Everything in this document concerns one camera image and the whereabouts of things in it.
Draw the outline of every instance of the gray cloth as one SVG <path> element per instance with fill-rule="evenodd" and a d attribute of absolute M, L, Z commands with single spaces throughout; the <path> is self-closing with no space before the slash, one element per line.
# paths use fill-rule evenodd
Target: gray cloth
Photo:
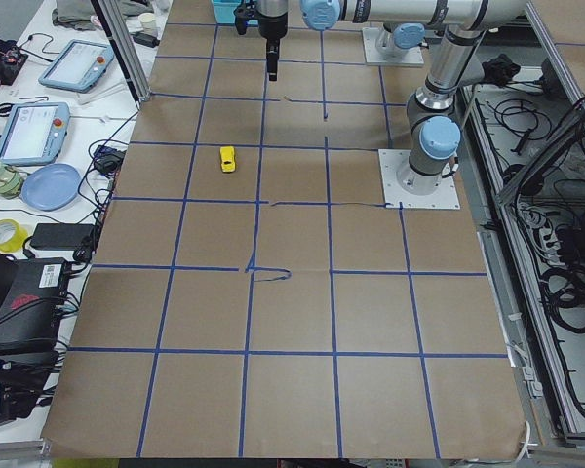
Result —
<path fill-rule="evenodd" d="M 126 17 L 154 11 L 149 0 L 147 5 L 134 0 L 116 1 L 119 3 L 119 10 Z M 89 0 L 57 0 L 57 7 L 52 12 L 52 23 L 54 26 L 71 27 L 80 31 L 89 30 L 94 28 L 90 18 L 95 13 Z"/>

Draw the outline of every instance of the blue container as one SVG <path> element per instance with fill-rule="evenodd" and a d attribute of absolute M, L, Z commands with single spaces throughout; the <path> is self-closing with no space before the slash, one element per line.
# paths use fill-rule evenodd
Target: blue container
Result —
<path fill-rule="evenodd" d="M 234 24 L 234 10 L 241 3 L 240 0 L 213 0 L 214 16 L 218 24 Z M 250 21 L 256 26 L 257 21 Z"/>

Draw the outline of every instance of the yellow tape roll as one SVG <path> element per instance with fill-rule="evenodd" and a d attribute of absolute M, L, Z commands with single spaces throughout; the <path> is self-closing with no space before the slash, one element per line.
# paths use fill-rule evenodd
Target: yellow tape roll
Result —
<path fill-rule="evenodd" d="M 26 237 L 28 237 L 26 230 L 12 219 L 0 221 L 0 251 L 4 253 L 18 251 Z"/>

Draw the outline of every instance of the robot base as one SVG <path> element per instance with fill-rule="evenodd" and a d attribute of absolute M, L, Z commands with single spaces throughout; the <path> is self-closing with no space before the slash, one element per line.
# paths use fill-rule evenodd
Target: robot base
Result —
<path fill-rule="evenodd" d="M 381 54 L 376 46 L 377 36 L 381 29 L 378 27 L 365 27 L 362 29 L 362 37 L 364 42 L 364 53 L 367 58 L 367 65 L 382 65 L 382 66 L 407 66 L 407 67 L 422 67 L 424 59 L 419 47 L 414 47 L 401 54 L 395 56 L 385 56 Z"/>
<path fill-rule="evenodd" d="M 452 177 L 441 179 L 436 191 L 430 195 L 415 195 L 401 186 L 397 180 L 397 171 L 408 160 L 410 153 L 409 150 L 399 149 L 379 150 L 383 199 L 387 208 L 403 206 L 406 209 L 459 210 L 459 198 Z"/>

